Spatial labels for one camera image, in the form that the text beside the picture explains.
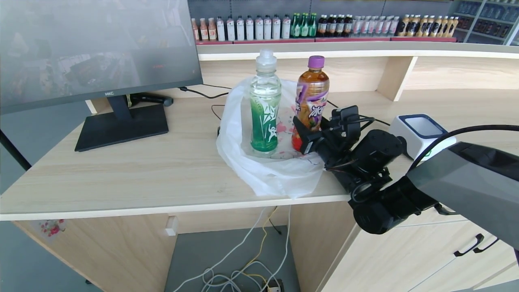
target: robotic arm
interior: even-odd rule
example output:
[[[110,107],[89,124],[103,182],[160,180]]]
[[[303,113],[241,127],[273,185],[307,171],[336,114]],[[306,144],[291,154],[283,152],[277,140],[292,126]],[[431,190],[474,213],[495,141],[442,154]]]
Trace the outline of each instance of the robotic arm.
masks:
[[[375,129],[352,149],[367,126],[360,123],[373,120],[362,118],[356,106],[335,109],[330,120],[322,119],[320,132],[310,132],[294,117],[303,154],[315,151],[324,160],[326,170],[350,193],[348,203],[363,230],[383,234],[431,207],[449,215],[441,202],[519,249],[518,156],[459,142],[382,189],[392,180],[387,165],[404,152],[405,141]]]

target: floral sticker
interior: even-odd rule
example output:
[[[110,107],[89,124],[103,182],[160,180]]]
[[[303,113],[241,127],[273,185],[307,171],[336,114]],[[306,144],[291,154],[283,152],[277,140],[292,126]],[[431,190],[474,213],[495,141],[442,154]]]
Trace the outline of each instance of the floral sticker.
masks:
[[[65,231],[65,220],[38,220],[33,221],[33,227],[39,229],[42,236],[47,239],[53,239],[58,233]]]

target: monitor base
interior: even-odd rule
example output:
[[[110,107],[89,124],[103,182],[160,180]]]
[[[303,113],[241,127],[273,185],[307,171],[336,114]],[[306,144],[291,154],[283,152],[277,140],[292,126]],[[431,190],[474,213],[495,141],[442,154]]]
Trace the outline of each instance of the monitor base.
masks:
[[[87,151],[169,131],[162,104],[126,110],[131,114],[129,120],[118,118],[115,112],[87,117],[75,151]]]

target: gray floor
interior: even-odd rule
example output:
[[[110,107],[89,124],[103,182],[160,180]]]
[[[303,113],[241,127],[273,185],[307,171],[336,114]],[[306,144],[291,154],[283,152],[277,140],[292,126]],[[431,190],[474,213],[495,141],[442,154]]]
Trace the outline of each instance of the gray floor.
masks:
[[[64,104],[20,113],[0,116],[0,126],[6,135],[27,157],[35,163],[72,129],[77,127],[89,114],[84,102]],[[23,169],[12,157],[0,148],[0,193],[3,193],[21,175]],[[168,290],[188,277],[197,275],[223,256],[243,236],[244,230],[230,232],[208,232],[179,236],[173,255],[173,263],[168,280]],[[230,272],[241,267],[254,256],[261,230],[255,230],[240,253],[225,261],[217,272]],[[277,268],[284,255],[284,236],[269,230],[265,252],[260,259],[271,269]],[[280,277],[286,284],[286,292],[298,292],[297,278],[293,262],[281,271]],[[0,291],[2,292],[99,292],[57,258],[28,238],[10,222],[0,222]],[[251,285],[248,279],[239,280],[243,285]],[[197,291],[201,280],[187,286]],[[481,292],[513,292],[519,290],[519,281],[505,283]]]

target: purple bottle cap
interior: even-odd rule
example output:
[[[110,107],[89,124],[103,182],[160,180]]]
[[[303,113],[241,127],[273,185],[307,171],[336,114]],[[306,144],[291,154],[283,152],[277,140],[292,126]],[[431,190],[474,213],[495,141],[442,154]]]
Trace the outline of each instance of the purple bottle cap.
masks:
[[[323,56],[311,56],[308,58],[308,67],[309,68],[323,68],[324,67],[324,57]]]

